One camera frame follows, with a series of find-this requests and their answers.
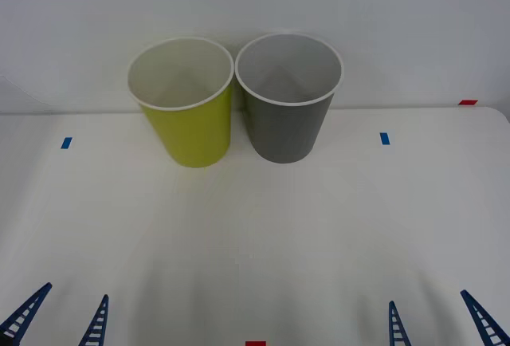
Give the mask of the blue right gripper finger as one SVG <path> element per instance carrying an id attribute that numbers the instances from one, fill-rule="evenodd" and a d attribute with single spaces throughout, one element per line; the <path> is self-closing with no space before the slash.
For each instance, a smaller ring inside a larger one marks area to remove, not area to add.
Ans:
<path id="1" fill-rule="evenodd" d="M 389 345 L 411 346 L 410 339 L 393 301 L 389 302 Z"/>
<path id="2" fill-rule="evenodd" d="M 483 345 L 509 345 L 509 335 L 497 324 L 485 308 L 467 290 L 462 290 L 461 296 L 479 332 Z"/>

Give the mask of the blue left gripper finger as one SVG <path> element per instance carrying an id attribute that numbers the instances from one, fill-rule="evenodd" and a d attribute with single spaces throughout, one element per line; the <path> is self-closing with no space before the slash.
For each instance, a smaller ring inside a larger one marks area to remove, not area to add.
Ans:
<path id="1" fill-rule="evenodd" d="M 44 284 L 1 323 L 1 345 L 21 344 L 23 336 L 52 287 L 50 282 Z"/>
<path id="2" fill-rule="evenodd" d="M 80 346 L 103 346 L 108 322 L 109 296 L 105 294 L 96 310 L 87 330 L 85 331 Z"/>

